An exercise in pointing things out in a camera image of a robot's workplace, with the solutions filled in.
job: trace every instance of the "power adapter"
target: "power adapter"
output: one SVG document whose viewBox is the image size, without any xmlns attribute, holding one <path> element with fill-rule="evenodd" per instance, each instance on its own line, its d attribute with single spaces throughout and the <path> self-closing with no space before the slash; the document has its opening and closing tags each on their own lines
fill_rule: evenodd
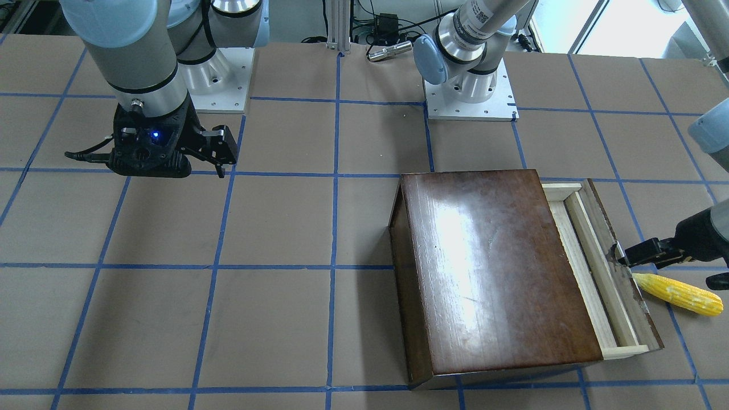
<svg viewBox="0 0 729 410">
<path fill-rule="evenodd" d="M 395 45 L 399 42 L 397 15 L 380 13 L 375 16 L 375 38 L 378 39 L 378 45 Z"/>
</svg>

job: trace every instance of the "box side panel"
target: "box side panel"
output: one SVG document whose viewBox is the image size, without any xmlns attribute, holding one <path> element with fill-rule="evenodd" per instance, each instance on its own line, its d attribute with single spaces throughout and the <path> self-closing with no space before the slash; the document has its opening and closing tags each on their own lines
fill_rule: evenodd
<svg viewBox="0 0 729 410">
<path fill-rule="evenodd" d="M 607 214 L 600 202 L 600 198 L 597 196 L 592 181 L 584 181 L 582 188 L 579 194 L 585 205 L 585 211 L 595 228 L 603 255 L 608 255 L 612 246 L 617 243 L 615 232 L 607 219 Z M 649 351 L 662 349 L 663 341 L 660 339 L 658 330 L 650 317 L 648 306 L 638 290 L 638 285 L 633 281 L 630 269 L 616 263 L 608 263 L 608 265 L 615 281 L 615 287 L 638 336 L 639 343 L 648 346 Z"/>
<path fill-rule="evenodd" d="M 402 191 L 398 190 L 390 224 L 392 260 L 397 281 L 402 333 L 408 363 L 408 378 L 411 386 L 432 377 L 430 348 L 423 313 L 418 272 L 413 254 L 413 241 Z"/>
</svg>

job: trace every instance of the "floor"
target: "floor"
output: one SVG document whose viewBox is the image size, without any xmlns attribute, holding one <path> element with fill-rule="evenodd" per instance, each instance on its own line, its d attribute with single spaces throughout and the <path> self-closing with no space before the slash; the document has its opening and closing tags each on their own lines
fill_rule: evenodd
<svg viewBox="0 0 729 410">
<path fill-rule="evenodd" d="M 0 409 L 725 408 L 729 316 L 649 296 L 663 351 L 408 392 L 386 235 L 399 173 L 529 167 L 594 178 L 625 246 L 670 236 L 729 198 L 686 132 L 729 96 L 714 69 L 508 53 L 519 121 L 444 122 L 409 57 L 364 50 L 261 49 L 247 116 L 201 115 L 238 134 L 233 172 L 161 180 L 63 157 L 116 104 L 77 38 L 0 38 Z"/>
</svg>

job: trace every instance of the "sticker label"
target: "sticker label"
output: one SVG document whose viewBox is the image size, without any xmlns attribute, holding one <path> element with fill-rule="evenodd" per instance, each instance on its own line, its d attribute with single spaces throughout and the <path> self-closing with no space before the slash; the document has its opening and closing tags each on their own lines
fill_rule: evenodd
<svg viewBox="0 0 729 410">
<path fill-rule="evenodd" d="M 480 28 L 493 15 L 483 0 L 471 0 L 458 9 L 456 32 L 463 37 L 463 40 L 471 44 L 482 44 L 490 37 L 490 33 L 484 33 Z"/>
</svg>

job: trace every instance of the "light blue joint cap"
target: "light blue joint cap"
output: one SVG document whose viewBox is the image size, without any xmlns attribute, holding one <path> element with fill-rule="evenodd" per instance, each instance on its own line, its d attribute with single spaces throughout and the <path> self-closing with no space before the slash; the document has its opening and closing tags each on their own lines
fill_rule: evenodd
<svg viewBox="0 0 729 410">
<path fill-rule="evenodd" d="M 258 24 L 258 35 L 253 47 L 264 47 L 270 39 L 270 27 L 268 25 L 268 0 L 263 0 L 261 4 L 261 22 Z"/>
<path fill-rule="evenodd" d="M 688 133 L 707 154 L 729 146 L 729 98 L 701 115 L 689 126 Z"/>
<path fill-rule="evenodd" d="M 61 0 L 63 15 L 76 34 L 97 47 L 126 47 L 142 38 L 157 16 L 156 1 Z"/>
<path fill-rule="evenodd" d="M 415 65 L 423 78 L 433 84 L 443 84 L 448 79 L 448 67 L 443 60 L 443 54 L 429 34 L 424 34 L 413 45 Z"/>
<path fill-rule="evenodd" d="M 200 6 L 200 0 L 172 0 L 170 15 L 167 17 L 167 28 L 173 28 L 187 20 Z"/>
<path fill-rule="evenodd" d="M 513 36 L 514 33 L 516 33 L 516 22 L 517 22 L 516 16 L 515 15 L 511 16 L 509 21 L 504 23 L 504 25 L 501 26 L 501 28 L 499 28 L 497 33 L 503 34 L 505 36 Z"/>
</svg>

